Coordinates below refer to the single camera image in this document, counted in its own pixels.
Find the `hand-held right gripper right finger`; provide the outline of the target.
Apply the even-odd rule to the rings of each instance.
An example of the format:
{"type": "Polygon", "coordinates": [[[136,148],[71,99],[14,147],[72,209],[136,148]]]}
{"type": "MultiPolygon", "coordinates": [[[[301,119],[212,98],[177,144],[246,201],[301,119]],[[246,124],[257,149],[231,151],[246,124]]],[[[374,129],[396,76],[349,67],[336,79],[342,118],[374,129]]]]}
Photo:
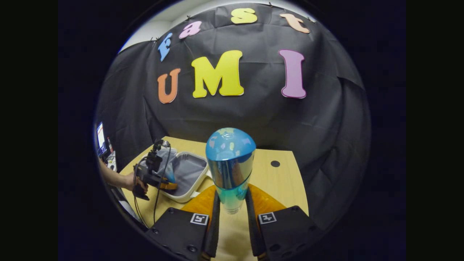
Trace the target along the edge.
{"type": "Polygon", "coordinates": [[[322,237],[321,230],[299,207],[286,207],[254,185],[245,196],[253,255],[259,261],[301,261],[322,237]]]}

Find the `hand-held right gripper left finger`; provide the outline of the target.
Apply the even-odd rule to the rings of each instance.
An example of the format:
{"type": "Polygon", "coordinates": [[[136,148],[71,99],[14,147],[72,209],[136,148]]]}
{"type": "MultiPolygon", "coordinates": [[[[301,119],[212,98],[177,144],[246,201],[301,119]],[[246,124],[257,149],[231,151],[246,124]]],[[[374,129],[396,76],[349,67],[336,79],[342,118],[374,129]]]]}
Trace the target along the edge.
{"type": "Polygon", "coordinates": [[[184,261],[210,261],[219,240],[220,200],[214,185],[181,209],[169,207],[145,235],[184,261]]]}

